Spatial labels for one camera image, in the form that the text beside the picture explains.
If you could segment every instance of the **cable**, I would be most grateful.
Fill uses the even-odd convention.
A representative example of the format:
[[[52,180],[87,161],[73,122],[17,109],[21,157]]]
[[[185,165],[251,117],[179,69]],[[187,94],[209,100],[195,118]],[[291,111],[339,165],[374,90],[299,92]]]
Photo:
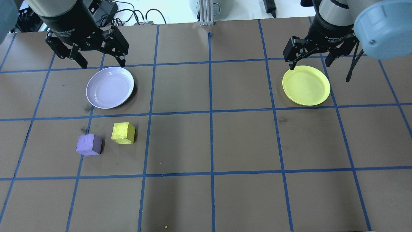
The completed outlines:
[[[131,5],[131,6],[133,7],[133,14],[134,14],[134,16],[135,16],[135,19],[136,19],[137,22],[139,21],[138,18],[137,18],[137,15],[135,14],[135,11],[136,11],[136,10],[134,9],[134,5],[131,4],[130,2],[121,2],[121,1],[116,1],[116,0],[102,0],[102,1],[106,1],[106,2],[119,2],[119,3],[126,3],[126,4]]]
[[[274,18],[276,18],[276,9],[272,10],[272,11],[270,12],[270,14],[271,14]]]
[[[140,10],[136,9],[136,10],[134,10],[134,11],[135,11],[135,12],[138,11],[138,12],[142,15],[142,20],[145,20],[145,18],[143,17],[143,13],[142,13]]]
[[[355,47],[355,52],[353,53],[351,68],[349,69],[348,75],[346,76],[346,82],[349,82],[351,80],[353,69],[355,69],[356,64],[358,63],[359,59],[363,55],[363,49],[362,49],[359,52],[359,54],[356,56],[356,53],[358,53],[358,48],[359,48],[359,41],[357,42],[356,47]]]
[[[21,15],[19,14],[19,19],[20,19],[20,21],[21,21],[21,24],[23,25],[23,29],[24,29],[24,31],[22,31],[22,32],[28,32],[28,30],[27,30],[27,28],[26,28],[26,25],[24,24],[25,23],[25,21],[21,18]]]
[[[119,12],[122,12],[122,11],[131,11],[131,12],[132,12],[132,15],[129,17],[129,19],[126,20],[126,21],[121,21],[122,23],[129,22],[129,21],[131,20],[131,18],[134,16],[135,19],[137,19],[137,20],[136,20],[137,24],[140,25],[140,23],[139,23],[139,18],[138,18],[137,15],[136,15],[136,11],[139,11],[139,10],[134,10],[134,11],[133,11],[133,10],[131,10],[131,9],[122,9],[122,10],[116,11],[116,12],[111,13],[111,14],[108,14],[108,13],[105,11],[106,14],[102,15],[102,17],[101,17],[96,23],[99,23],[99,22],[100,22],[100,27],[103,27],[103,25],[101,24],[101,22],[102,22],[102,20],[104,20],[104,19],[108,19],[108,18],[110,19],[110,18],[112,18],[112,21],[115,22],[116,20],[112,17],[112,15],[114,16],[115,14],[117,14],[117,13],[119,13]]]
[[[155,8],[152,8],[152,9],[150,9],[150,10],[148,10],[148,11],[146,12],[146,20],[147,20],[147,14],[148,14],[151,10],[155,10],[155,11],[159,12],[160,15],[162,16],[163,20],[164,20],[164,24],[167,24],[167,23],[166,23],[166,20],[164,19],[163,14],[162,14],[158,9],[155,9]]]
[[[122,9],[122,10],[113,12],[111,14],[104,14],[104,15],[102,15],[102,17],[98,21],[96,21],[96,23],[100,22],[100,26],[102,27],[102,25],[101,25],[102,20],[107,19],[107,18],[109,18],[109,19],[111,18],[113,21],[115,21],[114,18],[112,17],[112,15],[114,16],[115,14],[117,14],[119,12],[122,12],[122,11],[132,11],[133,12],[133,10],[131,10],[131,9]]]

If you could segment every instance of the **yellow plate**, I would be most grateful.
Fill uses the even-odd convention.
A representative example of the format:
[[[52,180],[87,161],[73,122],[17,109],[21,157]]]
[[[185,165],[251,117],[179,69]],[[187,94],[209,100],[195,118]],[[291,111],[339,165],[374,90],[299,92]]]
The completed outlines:
[[[282,80],[286,96],[302,106],[315,106],[324,102],[330,94],[326,76],[314,67],[296,66],[288,70]]]

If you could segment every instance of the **blue tape grid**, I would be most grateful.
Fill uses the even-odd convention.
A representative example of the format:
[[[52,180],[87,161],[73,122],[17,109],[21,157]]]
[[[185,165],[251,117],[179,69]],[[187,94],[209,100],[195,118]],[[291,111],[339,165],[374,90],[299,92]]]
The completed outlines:
[[[252,175],[252,174],[282,174],[283,178],[283,184],[284,184],[284,189],[285,189],[285,198],[286,198],[286,205],[287,205],[287,210],[288,210],[288,216],[289,216],[289,224],[290,224],[290,230],[293,231],[293,222],[292,222],[292,215],[291,215],[291,210],[290,210],[290,203],[289,203],[289,197],[288,197],[288,190],[287,190],[287,182],[286,182],[286,173],[318,173],[318,172],[345,172],[345,171],[351,171],[354,175],[356,187],[358,190],[360,202],[362,205],[362,209],[364,212],[365,216],[365,221],[368,227],[368,230],[372,230],[370,226],[370,222],[368,219],[368,214],[366,211],[365,204],[363,202],[363,197],[361,193],[361,188],[357,179],[356,171],[367,171],[367,170],[402,170],[402,169],[412,169],[412,166],[393,166],[393,167],[358,167],[356,168],[354,166],[349,145],[346,139],[346,134],[344,131],[342,119],[339,114],[339,109],[340,108],[356,108],[356,107],[387,107],[387,106],[398,106],[400,113],[405,121],[406,127],[412,137],[412,130],[411,127],[406,119],[406,116],[403,112],[402,106],[411,106],[412,103],[400,103],[395,91],[393,90],[393,87],[391,85],[391,82],[386,74],[386,71],[384,69],[384,66],[381,61],[379,61],[380,67],[382,69],[382,72],[384,73],[384,76],[386,78],[386,81],[392,91],[393,97],[396,100],[395,104],[360,104],[360,105],[337,105],[336,104],[336,99],[333,94],[333,90],[331,89],[331,95],[332,99],[334,102],[333,106],[321,106],[321,107],[281,107],[281,108],[276,108],[274,99],[273,99],[273,92],[272,92],[272,85],[271,85],[271,78],[270,78],[270,73],[269,73],[269,65],[268,61],[269,60],[283,60],[283,58],[268,58],[267,57],[267,52],[266,52],[266,46],[265,46],[265,40],[263,36],[263,31],[262,31],[262,26],[260,23],[260,20],[258,19],[258,24],[259,24],[259,29],[260,29],[260,35],[262,39],[262,46],[263,46],[263,51],[265,58],[264,59],[237,59],[237,60],[215,60],[213,61],[211,59],[211,36],[212,34],[208,34],[208,49],[209,49],[209,59],[208,61],[201,61],[201,62],[180,62],[180,63],[162,63],[162,64],[157,64],[156,59],[157,59],[157,47],[158,47],[158,39],[159,39],[159,25],[157,26],[157,34],[156,34],[156,45],[155,45],[155,54],[154,54],[154,62],[153,64],[137,64],[137,65],[126,65],[126,67],[136,67],[136,66],[152,66],[153,67],[153,77],[152,77],[152,92],[151,92],[151,99],[150,99],[150,112],[145,113],[145,114],[115,114],[115,115],[93,115],[93,108],[91,109],[90,115],[89,116],[79,116],[79,117],[49,117],[49,118],[36,118],[36,113],[38,110],[38,107],[40,105],[40,101],[44,92],[44,88],[47,83],[47,79],[49,77],[49,74],[51,71],[64,71],[64,70],[77,70],[81,68],[67,68],[67,69],[52,69],[52,64],[55,58],[55,55],[53,56],[50,66],[48,69],[39,69],[39,70],[26,70],[26,71],[1,71],[1,69],[4,66],[4,63],[6,61],[6,58],[11,50],[12,44],[15,40],[16,35],[13,36],[12,41],[10,43],[10,46],[8,47],[8,50],[6,52],[6,55],[1,63],[0,66],[0,73],[23,73],[23,72],[39,72],[39,71],[46,71],[47,75],[43,83],[42,90],[40,92],[39,100],[37,102],[35,111],[33,113],[32,118],[6,118],[6,119],[0,119],[0,121],[30,121],[30,126],[23,144],[22,151],[20,153],[19,161],[17,163],[17,167],[14,172],[14,176],[12,178],[0,178],[0,181],[11,181],[10,187],[6,196],[6,200],[4,202],[1,214],[0,214],[0,224],[5,212],[5,209],[7,207],[7,203],[14,185],[14,182],[17,181],[27,181],[27,180],[76,180],[75,184],[75,189],[73,191],[73,197],[72,197],[72,202],[70,206],[70,211],[69,211],[69,216],[68,216],[68,221],[66,225],[66,231],[69,231],[70,228],[70,220],[71,220],[71,215],[73,213],[73,206],[75,202],[75,197],[76,197],[76,192],[77,192],[77,187],[78,187],[78,182],[80,179],[108,179],[108,178],[142,178],[142,190],[141,190],[141,198],[140,198],[140,210],[139,210],[139,218],[138,218],[138,231],[141,231],[141,223],[142,223],[142,213],[143,213],[143,199],[144,199],[144,189],[145,189],[145,178],[146,177],[167,177],[167,176],[196,176],[196,175],[210,175],[211,176],[211,200],[212,200],[212,229],[215,231],[215,196],[214,196],[214,175]],[[321,59],[322,65],[325,71],[326,76],[329,78],[327,69],[323,60],[323,56],[311,56],[309,57],[311,59]],[[102,56],[102,61],[101,65],[97,67],[89,67],[89,69],[103,69],[108,66],[103,66],[103,61],[104,61],[104,55]],[[271,97],[271,102],[272,102],[272,108],[261,108],[261,109],[228,109],[228,110],[213,110],[212,108],[212,64],[214,63],[225,63],[225,62],[253,62],[253,61],[265,61],[266,64],[266,71],[267,71],[267,78],[268,78],[268,85],[269,85],[269,91],[270,91],[270,97]],[[184,111],[184,112],[164,112],[164,113],[152,113],[152,106],[153,106],[153,94],[154,94],[154,87],[155,87],[155,71],[156,71],[156,66],[164,66],[164,65],[182,65],[182,64],[209,64],[209,97],[210,97],[210,110],[209,111]],[[277,119],[276,119],[276,111],[278,110],[299,110],[299,109],[335,109],[337,112],[337,117],[339,119],[339,125],[342,130],[342,136],[345,141],[346,149],[348,151],[348,157],[351,163],[351,168],[332,168],[332,169],[304,169],[304,170],[285,170],[284,164],[283,164],[283,157],[282,157],[282,151],[281,151],[281,142],[280,142],[280,137],[279,137],[279,128],[277,125]],[[228,171],[228,172],[215,172],[213,169],[213,113],[221,113],[221,112],[245,112],[245,111],[273,111],[274,114],[274,121],[275,121],[275,128],[276,128],[276,139],[278,142],[278,149],[279,149],[279,158],[281,161],[281,170],[255,170],[255,171]],[[200,173],[163,173],[163,174],[146,174],[146,168],[147,168],[147,155],[148,155],[148,147],[149,147],[149,138],[150,138],[150,124],[151,124],[151,116],[153,115],[173,115],[173,114],[210,114],[210,133],[211,133],[211,171],[210,172],[200,172]],[[20,167],[21,159],[24,154],[24,150],[27,144],[28,137],[30,135],[31,128],[33,126],[34,121],[37,120],[70,120],[70,119],[89,119],[88,127],[86,134],[89,133],[89,129],[91,126],[91,121],[93,118],[104,118],[104,117],[119,117],[119,116],[149,116],[149,121],[148,121],[148,129],[147,129],[147,141],[146,141],[146,150],[145,150],[145,163],[144,163],[144,171],[143,174],[136,174],[136,175],[102,175],[102,176],[80,176],[81,173],[81,168],[82,168],[82,162],[83,162],[83,156],[80,158],[79,162],[79,168],[76,176],[56,176],[56,177],[16,177],[16,174],[18,172],[18,169]]]
[[[312,24],[312,19],[310,17],[308,17],[309,19],[309,23]],[[328,78],[329,80],[329,75],[328,75],[328,71],[326,69],[326,64],[325,64],[325,60],[323,59],[323,55],[320,54],[320,59],[322,61],[322,66],[323,66],[323,70],[325,71],[325,76]],[[332,96],[332,100],[333,100],[333,104],[335,106],[335,110],[336,110],[336,115],[339,121],[339,125],[340,125],[340,129],[342,131],[342,136],[343,136],[343,140],[345,142],[345,146],[346,146],[346,151],[348,153],[348,158],[349,158],[349,162],[351,164],[351,169],[352,169],[352,173],[353,173],[353,178],[355,180],[355,185],[356,185],[356,189],[358,191],[358,195],[359,195],[359,200],[360,200],[360,205],[362,206],[362,211],[363,211],[363,215],[365,217],[365,222],[366,222],[366,226],[368,227],[368,231],[372,231],[371,225],[370,225],[370,221],[369,221],[369,217],[368,217],[368,213],[366,211],[366,207],[365,207],[365,202],[363,201],[363,196],[362,196],[362,191],[361,191],[361,187],[359,185],[359,180],[358,180],[358,176],[356,174],[356,169],[355,169],[355,165],[353,163],[353,159],[352,159],[352,154],[351,154],[351,150],[349,148],[349,144],[348,144],[348,140],[346,138],[346,133],[345,133],[345,129],[343,127],[343,123],[342,123],[342,118],[340,117],[340,113],[339,113],[339,108],[337,107],[336,104],[336,99],[335,99],[335,95],[333,93],[333,89],[332,87],[330,87],[330,94]]]
[[[268,86],[269,86],[270,100],[272,102],[273,119],[275,121],[276,139],[277,139],[277,143],[278,143],[279,159],[280,159],[281,169],[282,169],[283,188],[285,190],[285,200],[286,200],[286,209],[288,211],[289,227],[290,227],[290,231],[293,231],[292,212],[290,210],[288,184],[286,182],[285,165],[283,163],[281,139],[280,139],[280,134],[279,134],[278,120],[277,120],[277,116],[276,116],[275,101],[273,99],[272,81],[270,79],[269,64],[268,64],[268,61],[267,61],[265,38],[263,36],[263,30],[262,30],[262,25],[260,23],[260,19],[258,19],[257,22],[259,24],[260,37],[262,38],[263,52],[264,52],[264,55],[265,55],[267,82],[268,82]]]
[[[154,60],[153,60],[152,93],[150,95],[150,109],[149,109],[149,120],[148,120],[148,123],[147,123],[145,163],[144,163],[144,167],[143,167],[142,191],[140,193],[140,209],[139,209],[139,218],[138,218],[138,227],[137,227],[137,231],[139,231],[139,232],[142,230],[143,198],[144,198],[144,195],[145,195],[147,156],[148,156],[148,153],[149,153],[150,126],[151,126],[151,123],[152,123],[153,94],[154,94],[154,90],[155,90],[157,46],[158,46],[158,43],[159,43],[159,28],[160,28],[160,26],[157,25],[156,43],[155,43],[155,47],[154,47]]]

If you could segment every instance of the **plate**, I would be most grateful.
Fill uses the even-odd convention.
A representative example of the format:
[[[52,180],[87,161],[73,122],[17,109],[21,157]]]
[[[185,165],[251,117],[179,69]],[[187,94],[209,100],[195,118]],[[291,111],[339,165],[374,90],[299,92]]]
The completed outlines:
[[[123,104],[130,97],[133,86],[134,80],[129,71],[120,67],[109,67],[90,78],[86,97],[95,107],[110,109]]]
[[[330,83],[318,69],[296,66],[288,70],[282,80],[286,96],[302,106],[315,106],[324,102],[330,94]]]

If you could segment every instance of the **blue tape line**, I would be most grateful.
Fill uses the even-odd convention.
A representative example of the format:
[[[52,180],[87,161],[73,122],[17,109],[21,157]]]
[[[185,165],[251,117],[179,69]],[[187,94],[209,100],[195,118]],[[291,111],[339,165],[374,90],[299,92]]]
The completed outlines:
[[[105,54],[102,55],[102,60],[100,62],[100,70],[103,69],[104,57],[105,57]],[[91,110],[90,110],[90,115],[89,115],[89,122],[87,124],[87,129],[86,129],[86,133],[85,133],[86,135],[89,134],[89,131],[90,131],[91,121],[93,119],[93,111],[94,111],[94,106],[92,105]],[[79,168],[77,169],[75,188],[73,190],[72,202],[70,203],[69,216],[67,217],[66,232],[69,231],[70,222],[72,220],[73,208],[74,208],[74,205],[75,205],[76,195],[77,195],[77,188],[79,186],[80,173],[82,171],[82,166],[83,166],[83,158],[84,158],[84,156],[80,155]]]
[[[4,63],[6,62],[7,56],[9,55],[9,52],[10,52],[10,50],[11,50],[11,48],[12,48],[12,45],[13,45],[13,42],[14,42],[14,39],[15,39],[15,38],[16,38],[16,33],[14,33],[13,38],[12,38],[12,41],[10,42],[9,48],[7,49],[6,55],[4,55],[3,61],[1,62],[0,71],[1,71],[1,69],[3,68]]]
[[[210,171],[211,171],[211,203],[212,203],[212,232],[216,231],[215,214],[215,176],[213,158],[213,94],[212,94],[212,37],[213,33],[208,33],[209,48],[209,120],[210,120]]]
[[[250,61],[264,61],[264,59],[210,60],[210,63],[236,63],[236,62],[250,62]]]
[[[373,171],[373,170],[402,170],[412,169],[412,166],[392,166],[392,167],[367,167],[367,168],[355,168],[357,171]]]
[[[263,30],[262,30],[262,25],[260,23],[260,19],[258,19],[257,22],[259,24],[259,31],[260,31],[260,37],[262,39],[263,53],[265,55],[267,82],[268,82],[268,85],[269,85],[270,100],[272,102],[272,108],[273,108],[273,119],[274,119],[274,122],[275,122],[276,139],[277,139],[278,150],[279,150],[279,160],[280,160],[281,169],[282,169],[283,188],[285,190],[285,200],[286,200],[286,209],[288,211],[289,227],[290,227],[290,231],[293,232],[293,221],[292,221],[292,212],[291,212],[291,209],[290,209],[290,202],[289,202],[288,184],[287,184],[287,181],[286,181],[285,165],[283,163],[281,139],[280,139],[280,136],[279,136],[278,120],[277,120],[277,116],[276,116],[276,107],[275,107],[275,102],[274,102],[274,99],[273,99],[272,81],[270,79],[270,72],[269,72],[269,64],[268,64],[268,59],[267,59],[265,38],[263,36]]]
[[[14,185],[14,182],[15,182],[15,178],[16,178],[16,176],[17,176],[17,172],[19,171],[19,168],[20,168],[21,160],[22,160],[22,158],[23,158],[23,154],[24,154],[24,151],[25,151],[26,145],[27,145],[27,140],[28,140],[28,138],[29,138],[29,136],[30,136],[31,128],[33,127],[33,123],[34,123],[34,118],[36,117],[37,110],[39,109],[40,101],[42,100],[44,88],[46,87],[47,80],[49,79],[50,69],[52,68],[53,61],[54,61],[55,56],[56,56],[56,55],[53,54],[53,57],[51,58],[51,62],[50,62],[50,65],[49,65],[49,71],[47,72],[46,77],[45,77],[45,79],[44,79],[43,86],[42,86],[42,90],[40,91],[39,99],[37,100],[36,108],[35,108],[35,110],[34,110],[34,112],[33,112],[33,117],[32,117],[32,119],[31,119],[30,126],[29,126],[29,128],[28,128],[26,138],[24,139],[24,143],[23,143],[23,147],[22,147],[21,152],[20,152],[19,160],[17,161],[17,166],[16,166],[16,169],[14,170],[13,179],[12,179],[12,182],[10,183],[9,191],[7,192],[6,200],[4,201],[3,209],[2,209],[1,214],[0,214],[0,224],[1,224],[2,220],[3,220],[4,212],[5,212],[5,210],[6,210],[7,203],[8,203],[8,201],[9,201],[10,194],[11,194],[12,189],[13,189],[13,185]]]
[[[100,68],[101,67],[87,67],[87,69],[100,69]],[[61,69],[52,69],[51,71],[68,71],[68,70],[82,70],[82,68],[61,68]]]
[[[411,106],[412,103],[400,103],[401,106]],[[360,108],[360,107],[390,107],[397,106],[396,103],[389,104],[361,104],[361,105],[341,105],[338,108]],[[278,110],[300,110],[300,109],[334,109],[335,106],[320,106],[320,107],[275,107]],[[230,112],[249,112],[249,111],[271,111],[272,108],[257,108],[257,109],[218,109],[213,110],[213,113],[230,113]],[[151,115],[176,115],[176,114],[208,114],[209,110],[200,111],[179,111],[179,112],[159,112],[152,113]],[[93,115],[92,118],[110,118],[110,117],[131,117],[131,116],[149,116],[149,113],[139,113],[139,114],[102,114]],[[74,116],[74,117],[45,117],[45,118],[34,118],[35,121],[38,120],[70,120],[70,119],[85,119],[89,116]],[[1,121],[30,121],[33,118],[3,118]]]
[[[334,106],[320,106],[320,107],[279,107],[276,110],[296,110],[296,109],[333,109]]]
[[[385,68],[384,68],[382,62],[381,62],[380,60],[378,60],[378,62],[379,62],[379,65],[380,65],[380,67],[381,67],[381,69],[382,69],[382,72],[383,72],[383,74],[384,74],[384,76],[385,76],[385,79],[386,79],[386,81],[388,82],[389,88],[391,89],[392,95],[393,95],[393,97],[395,98],[396,105],[397,105],[398,108],[399,108],[400,114],[402,115],[402,118],[403,118],[403,120],[404,120],[404,122],[405,122],[406,128],[407,128],[408,131],[409,131],[409,136],[412,138],[412,130],[411,130],[411,127],[410,127],[410,125],[409,125],[409,123],[408,123],[408,120],[406,119],[406,116],[405,116],[405,113],[403,112],[402,107],[401,107],[400,104],[399,104],[399,99],[398,99],[398,97],[396,96],[395,91],[393,90],[391,81],[389,80],[389,77],[388,77],[388,75],[386,74],[386,71],[385,71]]]
[[[42,120],[71,120],[71,119],[86,119],[86,118],[90,118],[90,116],[34,118],[34,120],[35,121],[42,121]]]
[[[134,174],[134,175],[86,175],[79,176],[81,180],[87,179],[119,179],[119,178],[141,178],[143,174]]]
[[[76,176],[16,177],[14,180],[75,180]]]
[[[1,71],[0,73],[33,73],[33,72],[47,72],[47,71],[49,71],[49,70],[47,70],[47,69],[36,69],[36,70]]]
[[[328,80],[329,80],[328,71],[327,71],[327,69],[326,69],[326,64],[325,64],[325,61],[323,60],[322,54],[321,54],[321,62],[322,62],[323,69],[324,69],[324,71],[325,71],[325,76],[326,76],[326,77],[328,78]],[[372,231],[372,228],[371,228],[370,222],[369,222],[368,213],[367,213],[366,207],[365,207],[365,202],[364,202],[363,196],[362,196],[361,187],[360,187],[360,185],[359,185],[358,176],[357,176],[357,174],[356,174],[355,165],[354,165],[354,163],[353,163],[352,154],[351,154],[351,151],[350,151],[350,148],[349,148],[349,143],[348,143],[348,140],[347,140],[347,138],[346,138],[345,129],[343,128],[342,118],[341,118],[340,113],[339,113],[339,108],[337,107],[337,104],[336,104],[336,99],[335,99],[335,95],[334,95],[334,93],[333,93],[332,87],[330,87],[330,94],[332,95],[333,104],[335,105],[336,115],[337,115],[337,118],[338,118],[338,121],[339,121],[340,129],[341,129],[341,131],[342,131],[343,140],[344,140],[344,142],[345,142],[346,151],[347,151],[347,153],[348,153],[349,162],[350,162],[350,164],[351,164],[352,173],[353,173],[353,177],[354,177],[354,180],[355,180],[356,188],[357,188],[357,191],[358,191],[359,200],[360,200],[360,204],[361,204],[361,206],[362,206],[363,215],[364,215],[364,217],[365,217],[366,225],[367,225],[367,227],[368,227],[368,230],[369,230],[369,231]]]
[[[258,109],[218,109],[213,110],[213,113],[230,113],[230,112],[250,112],[250,111],[271,111],[272,108],[258,108]]]
[[[176,115],[176,114],[208,114],[209,110],[200,111],[181,111],[181,112],[165,112],[165,113],[152,113],[152,115]]]
[[[362,167],[354,168],[356,171],[374,171],[374,170],[409,170],[412,166],[387,166],[387,167]],[[220,171],[213,172],[213,175],[253,175],[253,174],[281,174],[281,173],[326,173],[326,172],[351,172],[352,168],[320,168],[320,169],[290,169],[290,170],[253,170],[253,171]],[[174,176],[206,176],[212,175],[211,172],[198,173],[159,173],[146,174],[145,177],[174,177]],[[132,175],[88,175],[79,176],[79,179],[116,179],[116,178],[142,178],[143,174]],[[77,176],[51,176],[51,177],[16,177],[15,181],[24,180],[75,180]],[[0,178],[0,181],[10,181],[13,178]]]
[[[277,58],[267,58],[267,60],[284,60],[283,57],[277,57]]]
[[[31,121],[32,118],[4,118],[0,119],[0,122],[7,122],[7,121]]]
[[[359,108],[359,107],[392,107],[396,106],[395,103],[388,103],[388,104],[365,104],[365,105],[343,105],[337,106],[338,108]]]
[[[352,168],[320,168],[320,169],[295,169],[285,170],[285,173],[327,173],[327,172],[347,172]]]
[[[157,66],[164,66],[164,65],[181,65],[181,64],[208,64],[209,61],[194,61],[194,62],[178,62],[178,63],[160,63],[156,64]]]
[[[140,193],[140,206],[139,206],[139,218],[137,231],[140,232],[142,229],[142,216],[143,216],[143,198],[145,195],[145,185],[146,185],[146,170],[147,170],[147,158],[149,155],[149,140],[150,140],[150,127],[152,123],[152,110],[153,110],[153,95],[155,92],[155,76],[156,76],[156,61],[157,61],[157,47],[159,44],[159,28],[157,25],[156,31],[156,43],[154,47],[154,59],[153,59],[153,76],[152,76],[152,92],[150,94],[150,109],[149,109],[149,120],[147,122],[147,135],[146,135],[146,149],[145,149],[145,162],[143,165],[143,178],[142,178],[142,190]]]
[[[144,114],[104,114],[104,115],[93,115],[92,118],[133,117],[133,116],[149,116],[149,113],[144,113]]]
[[[153,64],[129,64],[129,65],[125,65],[125,67],[145,67],[145,66],[153,66]]]

